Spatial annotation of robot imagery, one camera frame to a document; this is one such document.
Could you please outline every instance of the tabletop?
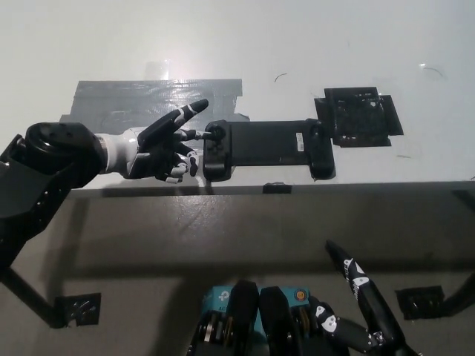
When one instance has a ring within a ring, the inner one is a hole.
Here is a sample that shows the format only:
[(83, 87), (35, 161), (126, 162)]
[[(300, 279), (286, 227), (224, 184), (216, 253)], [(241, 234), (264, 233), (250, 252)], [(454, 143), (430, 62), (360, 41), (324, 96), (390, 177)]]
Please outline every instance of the tabletop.
[(78, 81), (242, 79), (235, 111), (252, 121), (317, 118), (325, 88), (377, 87), (393, 97), (404, 136), (383, 148), (334, 145), (331, 180), (314, 181), (306, 166), (237, 167), (225, 182), (200, 172), (177, 186), (109, 174), (74, 194), (246, 194), (270, 182), (471, 188), (474, 14), (471, 0), (7, 0), (0, 143), (59, 121)]

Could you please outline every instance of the gray floor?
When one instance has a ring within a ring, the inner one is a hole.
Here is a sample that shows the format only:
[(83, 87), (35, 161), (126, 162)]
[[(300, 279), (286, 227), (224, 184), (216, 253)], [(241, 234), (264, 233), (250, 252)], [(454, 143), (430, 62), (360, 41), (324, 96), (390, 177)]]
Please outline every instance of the gray floor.
[(444, 320), (402, 319), (395, 289), (442, 285), (475, 269), (475, 218), (448, 192), (68, 200), (14, 268), (49, 300), (102, 292), (98, 326), (51, 330), (0, 290), (0, 355), (184, 355), (213, 285), (240, 277), (308, 286), (362, 322), (325, 239), (375, 280), (425, 355), (475, 355), (475, 307)]

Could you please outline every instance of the black game controller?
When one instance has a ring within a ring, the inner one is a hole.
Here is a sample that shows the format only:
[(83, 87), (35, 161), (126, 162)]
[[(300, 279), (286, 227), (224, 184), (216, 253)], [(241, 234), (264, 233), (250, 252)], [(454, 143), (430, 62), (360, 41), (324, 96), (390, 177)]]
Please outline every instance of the black game controller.
[(335, 176), (332, 143), (316, 119), (282, 122), (210, 122), (203, 172), (207, 180), (231, 178), (233, 166), (308, 165), (314, 179)]

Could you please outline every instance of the black object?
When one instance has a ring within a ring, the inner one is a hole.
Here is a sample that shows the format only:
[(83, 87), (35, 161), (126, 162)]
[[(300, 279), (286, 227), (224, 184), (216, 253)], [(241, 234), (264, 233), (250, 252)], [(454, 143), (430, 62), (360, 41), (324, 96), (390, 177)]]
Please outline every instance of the black object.
[(317, 323), (323, 333), (336, 342), (362, 352), (375, 352), (377, 355), (416, 356), (417, 353), (406, 344), (401, 327), (375, 283), (336, 243), (327, 241), (326, 249), (335, 267), (350, 284), (368, 328), (362, 330), (349, 320), (335, 317), (327, 304), (316, 301), (314, 304), (317, 306)]
[(101, 294), (57, 297), (54, 300), (54, 308), (64, 315), (67, 323), (75, 320), (76, 326), (97, 325), (101, 309)]
[(475, 304), (475, 274), (446, 300), (441, 286), (403, 289), (396, 295), (406, 320), (452, 317)]
[(404, 134), (393, 99), (377, 88), (325, 89), (315, 106), (334, 145), (391, 146), (389, 136)]
[(0, 156), (0, 281), (51, 328), (68, 324), (12, 269), (24, 244), (42, 232), (71, 189), (104, 167), (98, 139), (82, 124), (39, 123)]
[[(176, 154), (186, 156), (193, 150), (174, 139), (174, 132), (186, 124), (193, 116), (198, 115), (209, 105), (202, 99), (180, 109), (173, 110), (160, 117), (137, 136), (139, 144), (137, 155), (128, 174), (129, 179), (153, 177), (166, 180), (176, 161)], [(196, 160), (191, 163), (190, 175), (197, 172)]]
[(292, 186), (282, 183), (267, 183), (262, 187), (262, 194), (291, 194)]
[(346, 345), (334, 343), (318, 329), (311, 304), (289, 308), (279, 287), (261, 290), (259, 311), (271, 356), (350, 355)]
[(315, 119), (284, 122), (211, 122), (208, 132), (222, 139), (205, 139), (205, 178), (228, 180), (233, 166), (308, 165), (314, 179), (334, 176), (330, 136)]
[(255, 283), (240, 280), (229, 294), (226, 312), (208, 311), (197, 324), (187, 356), (247, 355), (258, 313)]
[(59, 329), (68, 325), (64, 314), (52, 307), (12, 268), (6, 268), (1, 282), (14, 293), (28, 308), (38, 315), (50, 328)]
[(298, 330), (290, 312), (289, 302), (279, 287), (261, 290), (259, 311), (270, 355), (301, 355), (301, 343), (298, 340)]

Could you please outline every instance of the metal bracket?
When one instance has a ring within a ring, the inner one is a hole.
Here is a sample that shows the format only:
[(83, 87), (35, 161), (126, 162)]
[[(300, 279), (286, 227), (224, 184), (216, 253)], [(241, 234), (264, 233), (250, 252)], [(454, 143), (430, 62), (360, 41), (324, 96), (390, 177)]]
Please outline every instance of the metal bracket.
[(403, 135), (391, 95), (371, 88), (326, 88), (315, 99), (318, 119), (340, 147), (391, 146), (389, 136)]
[(69, 323), (76, 321), (76, 326), (99, 324), (101, 294), (84, 294), (70, 297), (57, 297), (54, 308)]
[(292, 186), (282, 182), (267, 183), (262, 187), (262, 194), (291, 194)]

